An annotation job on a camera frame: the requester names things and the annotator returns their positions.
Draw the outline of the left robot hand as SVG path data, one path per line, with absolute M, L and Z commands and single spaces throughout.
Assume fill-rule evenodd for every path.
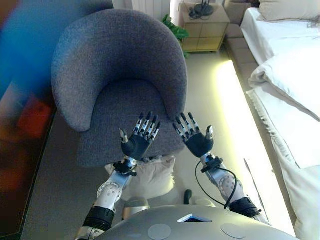
M 150 111 L 146 117 L 141 113 L 130 137 L 120 128 L 121 150 L 125 156 L 140 161 L 157 137 L 161 123 Z

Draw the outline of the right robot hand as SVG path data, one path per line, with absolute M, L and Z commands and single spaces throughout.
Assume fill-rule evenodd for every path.
M 175 117 L 175 122 L 172 125 L 183 143 L 195 157 L 202 158 L 211 152 L 214 145 L 214 129 L 212 125 L 209 125 L 205 134 L 203 134 L 191 112 L 188 113 L 188 118 L 181 112 L 180 116 L 177 115 Z

